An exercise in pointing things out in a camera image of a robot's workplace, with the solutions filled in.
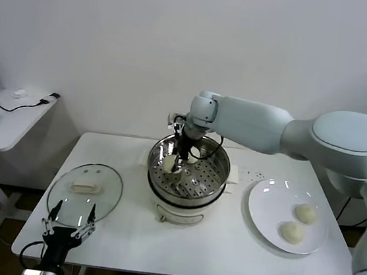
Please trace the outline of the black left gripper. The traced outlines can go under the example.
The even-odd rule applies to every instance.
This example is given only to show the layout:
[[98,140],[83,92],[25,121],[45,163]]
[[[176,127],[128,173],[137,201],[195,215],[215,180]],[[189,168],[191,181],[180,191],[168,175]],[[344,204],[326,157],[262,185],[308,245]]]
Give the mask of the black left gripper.
[[43,240],[47,249],[43,255],[40,267],[43,270],[53,270],[61,267],[71,249],[80,246],[81,239],[86,240],[95,231],[96,204],[93,205],[88,215],[86,223],[74,228],[54,227],[53,223],[58,217],[63,201],[60,200],[48,214],[47,218],[42,218]]

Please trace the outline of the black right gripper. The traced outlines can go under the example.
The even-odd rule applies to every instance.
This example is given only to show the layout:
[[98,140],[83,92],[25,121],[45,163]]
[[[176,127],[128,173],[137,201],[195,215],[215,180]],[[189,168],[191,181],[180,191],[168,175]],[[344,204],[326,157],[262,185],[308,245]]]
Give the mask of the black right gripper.
[[188,156],[189,156],[189,152],[191,148],[192,148],[192,139],[187,136],[181,135],[178,138],[178,143],[177,143],[177,152],[178,152],[179,158],[181,159],[181,165],[175,164],[172,167],[171,173],[181,172],[182,166],[185,166],[187,164]]

